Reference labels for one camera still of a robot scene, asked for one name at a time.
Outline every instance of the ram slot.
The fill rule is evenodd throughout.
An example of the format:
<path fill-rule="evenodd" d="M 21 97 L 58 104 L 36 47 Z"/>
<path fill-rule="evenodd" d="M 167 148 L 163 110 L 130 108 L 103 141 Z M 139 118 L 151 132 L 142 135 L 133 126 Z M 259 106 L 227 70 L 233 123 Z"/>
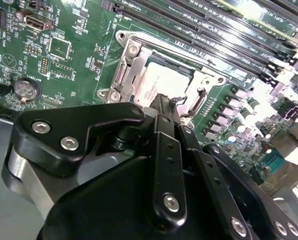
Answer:
<path fill-rule="evenodd" d="M 198 25 L 197 23 L 194 23 L 193 21 L 188 20 L 187 18 L 181 17 L 163 7 L 156 4 L 155 2 L 149 1 L 149 0 L 135 0 L 132 2 L 137 2 L 141 4 L 142 6 L 147 7 L 148 9 L 155 11 L 157 13 L 162 14 L 163 16 L 166 16 L 173 21 L 179 22 L 187 27 L 188 30 L 192 32 L 196 32 L 198 34 L 203 34 L 204 36 L 207 36 L 211 38 L 215 43 L 217 43 L 220 46 L 224 46 L 231 51 L 233 51 L 236 54 L 242 55 L 244 58 L 248 59 L 250 62 L 255 62 L 258 65 L 259 69 L 262 69 L 268 64 L 268 60 L 259 56 L 258 54 L 245 50 L 241 45 L 236 44 L 235 42 L 228 42 L 227 39 L 224 37 L 213 33 L 212 31 L 204 28 L 201 25 Z"/>
<path fill-rule="evenodd" d="M 245 72 L 246 74 L 250 75 L 251 77 L 256 78 L 259 76 L 259 73 L 261 72 L 258 69 L 253 68 L 247 64 L 244 64 L 241 61 L 234 59 L 230 55 L 222 53 L 222 52 L 218 51 L 217 49 L 211 48 L 210 46 L 208 46 L 204 43 L 201 43 L 198 41 L 192 41 L 191 37 L 179 32 L 167 25 L 164 25 L 155 19 L 152 19 L 142 13 L 139 13 L 138 11 L 136 11 L 132 8 L 129 8 L 127 6 L 124 7 L 123 15 L 130 19 L 133 19 L 137 22 L 140 22 L 148 27 L 156 29 L 159 32 L 164 32 L 167 35 L 171 35 L 176 40 L 178 39 L 182 42 L 187 43 L 188 45 L 194 46 L 199 51 L 207 53 L 208 55 L 210 55 L 214 58 L 218 58 L 218 59 L 222 60 L 223 62 L 235 67 L 236 69 L 239 69 L 240 71 Z"/>
<path fill-rule="evenodd" d="M 272 37 L 271 35 L 267 34 L 266 32 L 259 30 L 257 27 L 249 24 L 248 22 L 240 19 L 234 15 L 231 15 L 224 11 L 221 8 L 218 8 L 207 1 L 199 0 L 199 3 L 203 5 L 205 8 L 198 7 L 188 0 L 174 0 L 180 6 L 188 9 L 189 11 L 201 15 L 204 18 L 207 18 L 210 22 L 221 25 L 222 27 L 228 29 L 228 31 L 235 31 L 238 34 L 241 34 L 246 39 L 258 44 L 260 47 L 267 49 L 271 52 L 278 52 L 282 51 L 286 54 L 291 54 L 292 50 L 283 46 L 279 40 Z M 245 29 L 248 30 L 242 31 L 237 28 L 237 25 L 243 26 Z"/>
<path fill-rule="evenodd" d="M 228 41 L 230 43 L 236 44 L 238 48 L 243 48 L 249 54 L 254 58 L 259 58 L 260 61 L 263 61 L 263 59 L 269 59 L 270 57 L 274 57 L 276 54 L 276 51 L 274 50 L 267 50 L 266 48 L 263 48 L 259 46 L 259 44 L 256 44 L 254 41 L 251 41 L 250 39 L 247 39 L 243 34 L 239 32 L 234 32 L 232 34 L 232 30 L 228 27 L 223 27 L 220 24 L 213 23 L 212 21 L 209 21 L 208 18 L 205 18 L 201 16 L 201 14 L 194 14 L 193 12 L 187 10 L 186 8 L 175 4 L 174 2 L 170 0 L 164 0 L 164 1 L 156 1 L 156 3 L 160 3 L 161 6 L 168 6 L 170 12 L 175 13 L 176 16 L 181 16 L 182 18 L 187 19 L 193 25 L 197 28 L 206 28 L 212 33 L 216 34 L 216 38 L 220 37 L 222 41 Z"/>
<path fill-rule="evenodd" d="M 283 18 L 289 20 L 290 22 L 293 22 L 294 24 L 298 25 L 298 13 L 293 14 L 292 12 L 284 9 L 283 7 L 279 6 L 278 4 L 275 4 L 271 0 L 254 0 L 256 3 L 264 6 L 265 8 L 279 14 Z"/>

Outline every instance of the black bracket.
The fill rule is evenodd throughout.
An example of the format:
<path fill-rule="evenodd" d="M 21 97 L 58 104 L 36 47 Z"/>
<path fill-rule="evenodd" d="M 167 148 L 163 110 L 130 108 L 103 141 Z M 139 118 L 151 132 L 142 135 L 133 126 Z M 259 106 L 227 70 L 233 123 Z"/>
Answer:
<path fill-rule="evenodd" d="M 298 240 L 298 226 L 242 169 L 217 145 L 203 148 L 221 170 L 232 195 L 260 239 Z"/>
<path fill-rule="evenodd" d="M 10 148 L 54 175 L 69 176 L 101 135 L 124 125 L 139 126 L 144 119 L 144 113 L 128 102 L 27 111 L 14 124 Z M 37 122 L 46 124 L 34 128 Z M 66 137 L 70 137 L 68 145 L 76 148 L 78 143 L 75 150 L 63 148 L 61 141 Z"/>

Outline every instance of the black ram slot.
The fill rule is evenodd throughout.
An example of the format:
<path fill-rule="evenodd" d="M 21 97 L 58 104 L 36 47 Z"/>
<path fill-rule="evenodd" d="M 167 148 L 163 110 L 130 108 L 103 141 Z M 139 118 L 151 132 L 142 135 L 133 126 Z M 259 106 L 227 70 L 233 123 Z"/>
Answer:
<path fill-rule="evenodd" d="M 122 12 L 124 13 L 124 16 L 131 18 L 135 21 L 138 21 L 140 23 L 143 23 L 145 25 L 147 25 L 150 28 L 156 29 L 160 32 L 164 32 L 167 35 L 171 35 L 174 38 L 176 38 L 179 41 L 183 41 L 191 46 L 194 46 L 194 48 L 196 48 L 197 50 L 201 51 L 201 52 L 205 52 L 208 55 L 211 55 L 215 58 L 219 58 L 221 60 L 223 60 L 225 63 L 234 66 L 235 68 L 245 72 L 246 74 L 251 75 L 252 77 L 258 77 L 260 74 L 260 71 L 258 69 L 255 69 L 253 67 L 250 67 L 234 58 L 232 58 L 231 56 L 228 56 L 222 52 L 219 52 L 216 49 L 211 49 L 211 47 L 200 43 L 200 42 L 192 42 L 192 39 L 180 32 L 178 32 L 175 29 L 172 29 L 169 26 L 166 26 L 164 24 L 161 24 L 160 22 L 147 17 L 146 15 L 143 15 L 129 7 L 124 7 Z"/>
<path fill-rule="evenodd" d="M 199 26 L 198 24 L 193 23 L 192 21 L 189 21 L 183 17 L 180 17 L 170 11 L 168 11 L 165 8 L 162 8 L 161 6 L 157 5 L 154 2 L 151 2 L 150 0 L 129 0 L 129 2 L 137 2 L 145 7 L 147 7 L 150 10 L 153 10 L 157 13 L 162 14 L 163 16 L 174 20 L 178 23 L 181 23 L 182 25 L 186 26 L 190 31 L 196 32 L 199 34 L 203 34 L 203 36 L 207 36 L 212 39 L 213 42 L 217 43 L 220 46 L 223 46 L 225 48 L 230 49 L 232 52 L 236 54 L 242 55 L 245 59 L 248 59 L 250 62 L 254 62 L 261 66 L 262 68 L 265 68 L 265 66 L 269 63 L 267 59 L 264 59 L 263 57 L 260 57 L 259 55 L 246 51 L 241 46 L 238 46 L 236 44 L 228 42 L 223 37 Z"/>
<path fill-rule="evenodd" d="M 279 14 L 280 16 L 288 19 L 289 21 L 293 22 L 294 24 L 298 25 L 298 16 L 289 12 L 288 10 L 284 9 L 283 7 L 275 4 L 271 0 L 254 0 L 256 3 L 264 6 L 265 8 Z"/>
<path fill-rule="evenodd" d="M 289 12 L 298 16 L 298 6 L 293 4 L 288 0 L 272 0 L 274 3 L 280 5 L 281 7 L 287 9 Z"/>
<path fill-rule="evenodd" d="M 276 49 L 268 48 L 267 46 L 263 47 L 263 46 L 259 45 L 259 42 L 260 43 L 263 43 L 263 42 L 254 40 L 248 34 L 245 34 L 244 32 L 240 32 L 239 30 L 237 30 L 235 28 L 233 29 L 235 31 L 235 33 L 232 34 L 232 28 L 230 26 L 228 26 L 227 24 L 224 24 L 223 22 L 217 22 L 213 19 L 211 19 L 211 21 L 210 21 L 209 18 L 205 18 L 204 16 L 201 16 L 201 13 L 195 14 L 192 11 L 190 11 L 188 8 L 185 8 L 185 7 L 181 6 L 180 4 L 175 4 L 174 2 L 172 2 L 170 0 L 165 0 L 165 2 L 174 8 L 181 9 L 184 13 L 190 14 L 191 16 L 195 17 L 196 19 L 199 19 L 200 21 L 205 22 L 205 23 L 209 24 L 210 26 L 213 26 L 216 29 L 219 29 L 227 34 L 234 35 L 235 37 L 240 39 L 242 42 L 247 43 L 248 45 L 252 46 L 255 49 L 261 49 L 261 51 L 263 53 L 267 54 L 268 56 L 273 57 L 277 53 Z"/>
<path fill-rule="evenodd" d="M 184 7 L 184 8 L 187 8 L 188 10 L 190 10 L 191 12 L 197 14 L 197 15 L 201 15 L 202 17 L 204 18 L 208 18 L 210 22 L 214 23 L 214 24 L 221 24 L 224 28 L 227 28 L 227 29 L 230 29 L 230 30 L 233 30 L 237 33 L 240 33 L 242 34 L 245 38 L 249 39 L 250 41 L 253 41 L 255 44 L 258 44 L 260 47 L 262 48 L 265 48 L 267 49 L 268 51 L 272 51 L 272 52 L 275 52 L 277 53 L 278 50 L 275 49 L 274 47 L 270 46 L 270 45 L 266 45 L 264 44 L 264 42 L 256 39 L 256 38 L 252 38 L 250 37 L 249 35 L 247 35 L 246 33 L 242 32 L 242 31 L 239 31 L 238 29 L 236 29 L 235 26 L 233 25 L 229 25 L 229 23 L 225 22 L 225 21 L 222 21 L 220 20 L 219 18 L 217 17 L 214 17 L 212 15 L 208 15 L 206 16 L 202 11 L 200 11 L 199 9 L 195 8 L 192 4 L 190 4 L 188 1 L 186 0 L 174 0 L 175 2 L 177 2 L 177 4 L 179 4 L 180 6 Z M 204 0 L 199 0 L 199 2 L 204 5 L 204 6 L 207 6 L 209 9 L 215 11 L 215 12 L 218 12 L 218 13 L 221 13 L 221 15 L 223 15 L 224 17 L 228 18 L 228 19 L 231 19 L 233 21 L 236 21 L 237 23 L 245 26 L 246 28 L 249 28 L 250 30 L 252 30 L 253 32 L 257 33 L 258 35 L 260 35 L 261 37 L 263 37 L 264 39 L 268 39 L 270 40 L 271 42 L 275 43 L 276 45 L 280 45 L 281 42 L 277 39 L 275 39 L 274 37 L 272 37 L 271 35 L 267 34 L 266 32 L 263 32 L 261 30 L 259 30 L 258 28 L 256 28 L 255 26 L 249 24 L 248 22 L 236 17 L 236 16 L 233 16 L 231 14 L 228 14 L 226 11 L 222 10 L 221 8 L 218 8 L 212 4 L 210 4 L 209 2 L 206 2 Z"/>

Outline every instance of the green circuit board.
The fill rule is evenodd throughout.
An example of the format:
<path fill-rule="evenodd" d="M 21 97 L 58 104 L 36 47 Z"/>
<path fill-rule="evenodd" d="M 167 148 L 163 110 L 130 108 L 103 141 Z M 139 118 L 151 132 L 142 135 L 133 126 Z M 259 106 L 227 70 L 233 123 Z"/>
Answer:
<path fill-rule="evenodd" d="M 222 1 L 204 0 L 46 0 L 40 10 L 33 10 L 30 0 L 11 4 L 0 0 L 0 11 L 6 23 L 0 25 L 0 83 L 13 86 L 27 77 L 39 84 L 41 96 L 23 103 L 12 92 L 0 97 L 0 108 L 17 112 L 102 104 L 96 92 L 111 86 L 123 48 L 115 39 L 118 30 L 148 33 L 164 42 L 182 48 L 227 74 L 229 81 L 215 86 L 205 104 L 192 120 L 200 143 L 216 142 L 243 167 L 250 169 L 265 157 L 260 141 L 251 134 L 234 132 L 230 123 L 214 139 L 204 130 L 219 112 L 232 88 L 249 91 L 258 74 L 265 69 L 276 52 L 290 54 L 292 49 L 281 44 L 285 35 L 292 38 L 298 25 L 262 6 L 257 17 L 240 16 Z M 257 3 L 247 0 L 227 3 L 242 11 Z M 108 6 L 123 6 L 123 13 Z M 34 17 L 52 21 L 52 29 L 37 31 L 16 17 L 19 11 L 31 9 Z M 277 96 L 274 104 L 283 104 Z M 264 119 L 268 128 L 288 129 L 292 124 L 281 118 Z M 230 143 L 225 134 L 233 132 L 237 141 Z"/>

